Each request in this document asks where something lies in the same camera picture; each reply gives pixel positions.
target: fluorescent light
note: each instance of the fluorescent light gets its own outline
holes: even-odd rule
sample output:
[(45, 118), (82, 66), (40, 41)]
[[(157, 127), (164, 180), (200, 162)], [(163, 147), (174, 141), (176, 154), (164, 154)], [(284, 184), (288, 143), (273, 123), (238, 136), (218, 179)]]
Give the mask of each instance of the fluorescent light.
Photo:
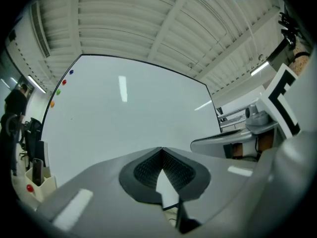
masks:
[(127, 78), (125, 76), (119, 76), (119, 88), (120, 88), (120, 95), (123, 102), (128, 101), (128, 94), (127, 94)]
[(16, 84), (18, 83), (13, 77), (11, 78)]
[(196, 111), (196, 110), (199, 110), (199, 109), (202, 109), (204, 106), (207, 106), (207, 105), (208, 105), (209, 103), (211, 103), (211, 102), (212, 102), (212, 101), (208, 101), (207, 103), (201, 105), (199, 108), (196, 108), (195, 111)]
[(30, 75), (28, 75), (28, 78), (31, 80), (31, 82), (32, 82), (33, 84), (35, 84), (35, 86), (36, 86), (37, 88), (39, 88), (43, 93), (46, 93), (46, 91), (44, 91), (44, 90), (41, 88), (41, 86), (39, 86), (38, 83), (35, 82), (35, 80), (34, 80)]
[(263, 63), (259, 68), (255, 69), (254, 71), (251, 72), (251, 76), (253, 76), (254, 74), (258, 73), (260, 70), (264, 69), (265, 67), (267, 67), (269, 65), (269, 63), (266, 61), (265, 63)]
[(5, 86), (6, 86), (7, 88), (10, 89), (10, 87), (8, 86), (8, 84), (7, 84), (3, 79), (1, 79), (1, 81), (5, 84)]

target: red magnet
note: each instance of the red magnet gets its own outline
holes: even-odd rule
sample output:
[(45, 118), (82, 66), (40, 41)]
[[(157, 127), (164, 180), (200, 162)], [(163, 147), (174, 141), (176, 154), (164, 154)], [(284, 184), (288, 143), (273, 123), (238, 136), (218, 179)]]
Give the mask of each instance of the red magnet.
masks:
[(33, 191), (34, 191), (34, 188), (33, 188), (32, 185), (28, 184), (28, 185), (26, 185), (26, 190), (27, 190), (28, 192), (33, 192)]

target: person in black shirt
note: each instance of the person in black shirt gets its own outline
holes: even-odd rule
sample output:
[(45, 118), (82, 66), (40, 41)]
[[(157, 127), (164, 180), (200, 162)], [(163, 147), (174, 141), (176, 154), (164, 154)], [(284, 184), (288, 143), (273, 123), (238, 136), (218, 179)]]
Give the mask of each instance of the person in black shirt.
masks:
[[(26, 91), (27, 91), (26, 84), (22, 84), (19, 90), (15, 89), (11, 91), (11, 93), (5, 99), (5, 105), (4, 105), (5, 113), (16, 114), (18, 116), (20, 123), (22, 122), (25, 116), (25, 111), (26, 111), (26, 105), (27, 105), (27, 99), (25, 97)], [(17, 131), (14, 136), (13, 146), (17, 143), (18, 136), (19, 136), (19, 133)], [(10, 151), (10, 153), (8, 154), (11, 155), (11, 169), (12, 169), (13, 175), (16, 176), (15, 147), (9, 147), (8, 149)]]

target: whiteboard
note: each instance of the whiteboard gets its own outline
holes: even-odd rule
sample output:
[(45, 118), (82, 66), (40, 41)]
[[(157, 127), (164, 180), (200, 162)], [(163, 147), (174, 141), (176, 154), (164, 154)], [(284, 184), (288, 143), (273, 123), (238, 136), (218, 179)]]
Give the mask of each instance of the whiteboard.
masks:
[(191, 151), (193, 140), (220, 133), (206, 85), (182, 74), (91, 55), (70, 70), (43, 120), (57, 186), (98, 162), (159, 146)]

